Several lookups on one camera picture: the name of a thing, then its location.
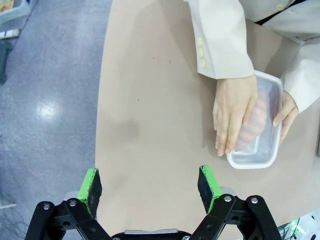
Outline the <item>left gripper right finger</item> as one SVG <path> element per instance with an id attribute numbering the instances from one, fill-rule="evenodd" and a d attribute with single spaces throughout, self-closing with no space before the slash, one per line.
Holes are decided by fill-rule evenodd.
<path id="1" fill-rule="evenodd" d="M 260 195 L 242 200 L 223 193 L 209 165 L 199 167 L 198 191 L 206 216 L 191 235 L 192 240 L 217 240 L 226 225 L 235 225 L 244 240 L 280 240 L 272 214 Z"/>

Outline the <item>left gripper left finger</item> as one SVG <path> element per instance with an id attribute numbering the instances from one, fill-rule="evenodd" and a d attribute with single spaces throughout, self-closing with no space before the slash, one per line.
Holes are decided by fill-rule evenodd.
<path id="1" fill-rule="evenodd" d="M 62 240 L 69 230 L 77 230 L 83 240 L 110 240 L 98 223 L 97 209 L 102 195 L 102 184 L 97 168 L 88 169 L 76 197 L 59 205 L 39 202 L 28 226 L 26 240 Z"/>

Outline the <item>person left hand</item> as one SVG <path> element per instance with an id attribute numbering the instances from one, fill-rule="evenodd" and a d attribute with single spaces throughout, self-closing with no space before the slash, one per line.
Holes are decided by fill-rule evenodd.
<path id="1" fill-rule="evenodd" d="M 274 127 L 282 123 L 280 143 L 282 143 L 285 137 L 287 136 L 290 127 L 292 126 L 294 120 L 298 116 L 298 113 L 298 107 L 294 99 L 288 92 L 284 91 L 282 93 L 282 108 L 276 114 L 272 122 Z"/>

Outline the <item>person right hand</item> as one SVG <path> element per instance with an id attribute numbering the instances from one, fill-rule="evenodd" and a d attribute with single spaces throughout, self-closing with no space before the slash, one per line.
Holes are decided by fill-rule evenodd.
<path id="1" fill-rule="evenodd" d="M 243 123 L 246 123 L 258 98 L 256 76 L 219 79 L 213 105 L 215 148 L 219 157 L 235 147 Z"/>

